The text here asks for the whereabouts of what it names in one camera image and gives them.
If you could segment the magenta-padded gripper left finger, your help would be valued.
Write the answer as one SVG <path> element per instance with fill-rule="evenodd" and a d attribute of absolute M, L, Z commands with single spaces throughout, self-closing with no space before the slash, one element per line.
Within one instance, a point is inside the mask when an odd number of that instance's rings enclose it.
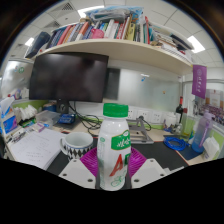
<path fill-rule="evenodd" d="M 72 159 L 59 176 L 78 186 L 94 189 L 98 175 L 97 149 L 93 148 L 80 159 Z"/>

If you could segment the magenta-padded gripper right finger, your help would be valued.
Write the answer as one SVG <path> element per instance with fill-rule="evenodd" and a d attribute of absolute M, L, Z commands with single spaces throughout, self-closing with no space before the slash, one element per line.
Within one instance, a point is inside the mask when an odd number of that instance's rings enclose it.
<path fill-rule="evenodd" d="M 147 159 L 135 148 L 131 149 L 128 174 L 132 189 L 141 188 L 166 176 L 164 169 L 155 159 Z"/>

